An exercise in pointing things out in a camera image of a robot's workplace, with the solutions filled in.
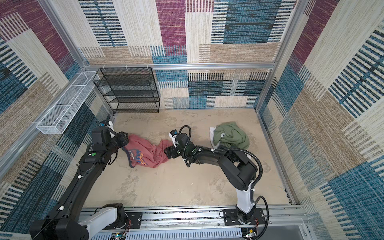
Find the green shirt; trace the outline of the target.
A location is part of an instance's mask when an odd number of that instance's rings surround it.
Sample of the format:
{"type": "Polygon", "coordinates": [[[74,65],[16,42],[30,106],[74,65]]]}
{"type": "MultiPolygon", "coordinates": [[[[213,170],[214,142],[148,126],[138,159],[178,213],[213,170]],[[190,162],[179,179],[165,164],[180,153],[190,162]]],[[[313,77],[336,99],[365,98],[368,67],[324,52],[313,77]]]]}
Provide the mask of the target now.
{"type": "Polygon", "coordinates": [[[236,122],[227,122],[217,125],[214,136],[215,144],[219,139],[221,142],[220,146],[227,148],[236,147],[247,150],[250,146],[248,135],[236,122]]]}

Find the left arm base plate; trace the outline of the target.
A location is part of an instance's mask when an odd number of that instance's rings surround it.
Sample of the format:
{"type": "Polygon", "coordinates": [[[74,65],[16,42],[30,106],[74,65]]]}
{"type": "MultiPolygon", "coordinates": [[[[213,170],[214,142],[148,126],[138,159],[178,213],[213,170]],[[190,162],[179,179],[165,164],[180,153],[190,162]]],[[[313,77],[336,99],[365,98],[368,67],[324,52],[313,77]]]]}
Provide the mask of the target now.
{"type": "Polygon", "coordinates": [[[116,222],[108,225],[104,230],[118,230],[123,231],[127,229],[139,229],[142,224],[142,212],[126,212],[123,220],[117,220],[116,222]]]}

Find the white cloth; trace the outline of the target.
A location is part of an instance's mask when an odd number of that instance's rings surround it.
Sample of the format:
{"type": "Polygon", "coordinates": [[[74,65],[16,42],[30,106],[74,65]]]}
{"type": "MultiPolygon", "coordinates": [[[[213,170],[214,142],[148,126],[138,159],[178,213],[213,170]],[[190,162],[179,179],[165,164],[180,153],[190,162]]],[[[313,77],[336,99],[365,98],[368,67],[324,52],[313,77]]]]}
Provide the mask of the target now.
{"type": "Polygon", "coordinates": [[[214,141],[215,129],[216,129],[216,127],[210,127],[210,131],[209,131],[209,133],[210,133],[210,143],[211,143],[213,149],[218,149],[219,145],[221,144],[221,142],[220,142],[220,139],[219,139],[217,141],[217,143],[215,144],[215,141],[214,141]]]}

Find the aluminium front rail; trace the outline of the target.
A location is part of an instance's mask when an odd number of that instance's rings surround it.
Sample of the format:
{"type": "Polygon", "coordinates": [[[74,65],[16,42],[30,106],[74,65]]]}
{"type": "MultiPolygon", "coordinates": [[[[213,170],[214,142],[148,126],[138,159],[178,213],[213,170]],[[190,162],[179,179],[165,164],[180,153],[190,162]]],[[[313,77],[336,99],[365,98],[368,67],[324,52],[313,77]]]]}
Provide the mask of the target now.
{"type": "Polygon", "coordinates": [[[133,226],[122,230],[103,230],[96,240],[242,240],[254,230],[260,240],[315,240],[315,230],[300,205],[258,204],[269,215],[265,224],[236,221],[233,206],[177,206],[125,208],[133,226]]]}

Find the red shirt with grey collar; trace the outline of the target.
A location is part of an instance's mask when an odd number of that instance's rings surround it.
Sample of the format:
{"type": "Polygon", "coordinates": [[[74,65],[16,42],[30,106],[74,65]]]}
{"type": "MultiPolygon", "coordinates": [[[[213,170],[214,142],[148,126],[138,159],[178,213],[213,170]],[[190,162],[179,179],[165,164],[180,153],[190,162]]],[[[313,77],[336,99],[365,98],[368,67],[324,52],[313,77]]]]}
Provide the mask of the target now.
{"type": "Polygon", "coordinates": [[[128,156],[129,166],[157,168],[169,159],[164,150],[172,146],[172,141],[161,140],[158,145],[153,145],[147,139],[137,135],[129,135],[129,143],[123,147],[128,156]]]}

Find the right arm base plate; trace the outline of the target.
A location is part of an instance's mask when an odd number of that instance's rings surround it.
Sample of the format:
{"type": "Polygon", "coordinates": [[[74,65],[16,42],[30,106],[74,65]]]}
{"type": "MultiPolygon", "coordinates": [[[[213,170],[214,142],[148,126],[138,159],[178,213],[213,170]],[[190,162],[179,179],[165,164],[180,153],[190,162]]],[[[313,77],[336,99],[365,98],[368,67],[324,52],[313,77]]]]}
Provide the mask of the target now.
{"type": "Polygon", "coordinates": [[[253,208],[249,213],[244,213],[239,209],[224,209],[219,216],[224,219],[226,226],[264,225],[267,222],[267,215],[261,208],[253,208]]]}

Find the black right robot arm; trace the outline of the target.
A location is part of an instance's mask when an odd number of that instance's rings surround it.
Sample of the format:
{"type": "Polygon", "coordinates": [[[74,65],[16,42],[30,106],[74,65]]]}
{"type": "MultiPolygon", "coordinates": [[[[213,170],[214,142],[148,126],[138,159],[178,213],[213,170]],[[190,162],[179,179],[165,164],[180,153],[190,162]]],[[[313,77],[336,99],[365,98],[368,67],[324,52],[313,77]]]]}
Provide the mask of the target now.
{"type": "Polygon", "coordinates": [[[249,224],[256,210],[254,188],[263,175],[261,161],[251,152],[235,147],[211,149],[196,146],[186,133],[169,133],[173,146],[164,150],[168,159],[182,157],[189,168],[193,164],[218,166],[237,191],[236,213],[241,224],[249,224]]]}

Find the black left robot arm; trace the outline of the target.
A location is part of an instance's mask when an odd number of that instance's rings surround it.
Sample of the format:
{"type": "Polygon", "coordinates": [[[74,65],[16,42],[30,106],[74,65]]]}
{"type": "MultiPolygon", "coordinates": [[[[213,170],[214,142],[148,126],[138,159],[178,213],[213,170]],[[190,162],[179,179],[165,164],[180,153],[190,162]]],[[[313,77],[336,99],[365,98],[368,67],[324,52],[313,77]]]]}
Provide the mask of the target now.
{"type": "Polygon", "coordinates": [[[78,169],[58,203],[42,220],[30,226],[33,240],[90,240],[104,228],[121,229],[128,224],[123,204],[109,204],[80,222],[84,203],[96,180],[111,165],[112,155],[129,143],[129,135],[103,126],[92,131],[92,142],[81,157],[78,169]]]}

